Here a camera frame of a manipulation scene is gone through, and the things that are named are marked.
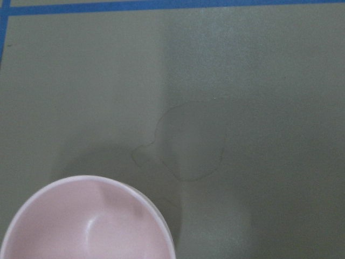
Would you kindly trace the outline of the pink bowl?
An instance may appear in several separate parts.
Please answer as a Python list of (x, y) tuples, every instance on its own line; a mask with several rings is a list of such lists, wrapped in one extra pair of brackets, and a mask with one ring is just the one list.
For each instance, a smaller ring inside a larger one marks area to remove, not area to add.
[(140, 191), (100, 176), (55, 181), (12, 219), (1, 258), (175, 258), (169, 227)]

